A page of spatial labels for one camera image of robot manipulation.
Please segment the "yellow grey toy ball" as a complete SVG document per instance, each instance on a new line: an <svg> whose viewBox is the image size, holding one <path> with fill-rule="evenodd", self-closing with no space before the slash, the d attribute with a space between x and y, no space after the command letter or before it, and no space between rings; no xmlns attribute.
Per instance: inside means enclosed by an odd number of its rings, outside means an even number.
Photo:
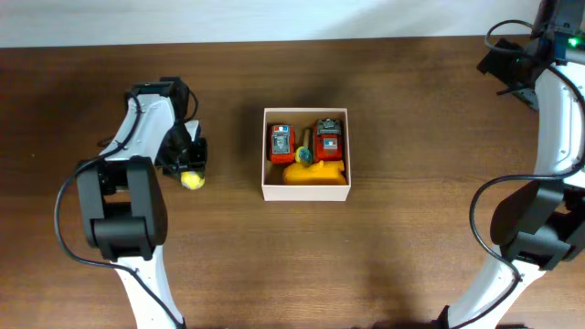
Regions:
<svg viewBox="0 0 585 329"><path fill-rule="evenodd" d="M180 183L189 190L197 190L205 184L205 175L196 171L185 171L180 174Z"/></svg>

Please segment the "red fire truck toy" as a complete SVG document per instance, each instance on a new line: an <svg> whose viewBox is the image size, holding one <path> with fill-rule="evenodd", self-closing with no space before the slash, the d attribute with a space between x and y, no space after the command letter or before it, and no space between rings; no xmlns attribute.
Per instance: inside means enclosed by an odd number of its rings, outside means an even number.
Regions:
<svg viewBox="0 0 585 329"><path fill-rule="evenodd" d="M273 125L270 128L269 160L274 165L294 162L295 132L291 125Z"/></svg>

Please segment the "yellow wooden rattle drum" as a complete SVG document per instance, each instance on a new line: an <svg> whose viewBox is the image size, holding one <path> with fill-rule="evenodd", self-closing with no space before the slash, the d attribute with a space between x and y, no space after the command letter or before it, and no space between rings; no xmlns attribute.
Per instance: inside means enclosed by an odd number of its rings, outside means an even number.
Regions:
<svg viewBox="0 0 585 329"><path fill-rule="evenodd" d="M296 149L294 154L295 162L303 166L310 166L313 163L313 154L309 147L312 130L307 128L303 132L302 144Z"/></svg>

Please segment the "red fire truck with ladder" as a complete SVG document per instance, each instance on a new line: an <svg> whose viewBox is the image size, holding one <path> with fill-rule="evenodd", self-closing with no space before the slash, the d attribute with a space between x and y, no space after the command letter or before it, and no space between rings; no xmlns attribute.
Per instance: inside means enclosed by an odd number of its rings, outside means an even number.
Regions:
<svg viewBox="0 0 585 329"><path fill-rule="evenodd" d="M319 119L314 127L314 161L340 161L344 156L342 122Z"/></svg>

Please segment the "orange rubber animal toy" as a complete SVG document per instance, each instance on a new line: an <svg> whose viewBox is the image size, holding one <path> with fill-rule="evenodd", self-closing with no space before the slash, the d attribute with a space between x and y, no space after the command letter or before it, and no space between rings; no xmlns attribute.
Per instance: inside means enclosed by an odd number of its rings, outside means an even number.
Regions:
<svg viewBox="0 0 585 329"><path fill-rule="evenodd" d="M309 166L294 163L284 169L282 179L291 186L345 186L345 170L343 161L320 161Z"/></svg>

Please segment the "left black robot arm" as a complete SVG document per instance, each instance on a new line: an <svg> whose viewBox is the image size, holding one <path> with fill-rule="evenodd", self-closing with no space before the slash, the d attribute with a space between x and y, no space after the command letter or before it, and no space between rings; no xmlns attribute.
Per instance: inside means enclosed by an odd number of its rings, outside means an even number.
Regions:
<svg viewBox="0 0 585 329"><path fill-rule="evenodd" d="M188 190L205 183L207 141L195 115L198 100L178 77L136 84L124 95L125 117L94 160L73 178L83 232L115 270L140 328L184 328L165 273L168 216L157 176Z"/></svg>

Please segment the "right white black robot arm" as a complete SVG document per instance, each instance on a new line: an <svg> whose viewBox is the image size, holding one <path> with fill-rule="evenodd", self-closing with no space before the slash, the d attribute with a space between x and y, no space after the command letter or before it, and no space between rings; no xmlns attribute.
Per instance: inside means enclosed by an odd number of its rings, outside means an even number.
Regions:
<svg viewBox="0 0 585 329"><path fill-rule="evenodd" d="M487 42L478 64L537 111L533 174L494 178L473 195L470 228L488 258L436 328L498 328L520 294L584 250L584 1L540 3L525 46Z"/></svg>

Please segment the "pink cardboard box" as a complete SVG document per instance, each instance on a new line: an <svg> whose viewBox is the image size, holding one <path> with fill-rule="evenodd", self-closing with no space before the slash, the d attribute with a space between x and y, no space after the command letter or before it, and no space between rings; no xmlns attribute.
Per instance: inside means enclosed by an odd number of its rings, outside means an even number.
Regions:
<svg viewBox="0 0 585 329"><path fill-rule="evenodd" d="M273 165L268 159L269 129L274 124L289 124L300 141L303 130L312 127L318 119L331 118L343 124L344 186L288 186L282 180L284 165ZM265 201L346 201L352 186L350 130L347 108L265 108L261 133L261 191Z"/></svg>

